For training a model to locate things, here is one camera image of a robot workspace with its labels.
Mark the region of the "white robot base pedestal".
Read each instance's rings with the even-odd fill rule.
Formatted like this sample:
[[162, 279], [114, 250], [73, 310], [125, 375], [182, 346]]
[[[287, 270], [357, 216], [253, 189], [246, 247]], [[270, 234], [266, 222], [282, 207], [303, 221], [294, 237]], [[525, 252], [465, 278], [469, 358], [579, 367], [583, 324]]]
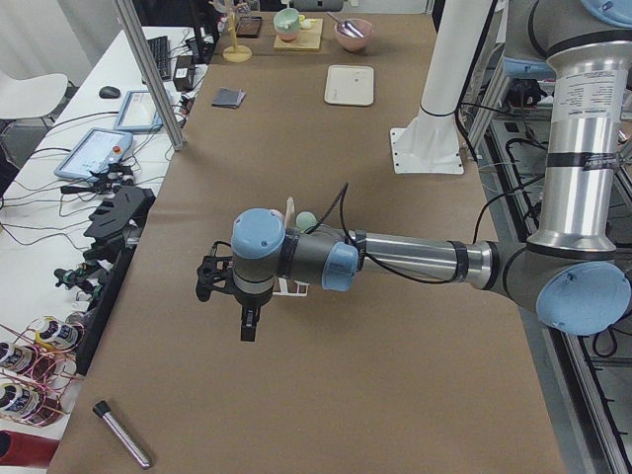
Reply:
[[488, 18], [491, 0], [447, 1], [439, 23], [419, 112], [405, 128], [392, 128], [397, 174], [464, 172], [454, 113]]

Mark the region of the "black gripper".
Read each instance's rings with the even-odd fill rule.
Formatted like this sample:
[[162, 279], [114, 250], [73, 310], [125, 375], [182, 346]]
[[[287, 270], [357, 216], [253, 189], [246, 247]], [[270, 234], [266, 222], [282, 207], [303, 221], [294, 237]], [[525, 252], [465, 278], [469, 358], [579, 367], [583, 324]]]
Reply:
[[248, 292], [234, 285], [234, 296], [242, 306], [240, 340], [242, 342], [254, 342], [256, 340], [257, 326], [261, 317], [261, 309], [273, 296], [273, 287], [265, 290]]

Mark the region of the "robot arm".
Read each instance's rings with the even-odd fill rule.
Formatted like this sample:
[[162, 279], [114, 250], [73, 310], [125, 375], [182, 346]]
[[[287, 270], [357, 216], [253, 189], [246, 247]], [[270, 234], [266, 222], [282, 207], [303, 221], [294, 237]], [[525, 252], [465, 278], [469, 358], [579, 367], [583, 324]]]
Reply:
[[601, 332], [624, 315], [631, 286], [605, 227], [631, 66], [631, 5], [514, 1], [506, 50], [545, 61], [556, 77], [537, 231], [523, 244], [467, 245], [319, 223], [299, 231], [268, 209], [246, 210], [233, 225], [226, 283], [242, 307], [243, 340], [255, 339], [277, 278], [345, 291], [373, 267], [424, 284], [494, 291], [571, 335]]

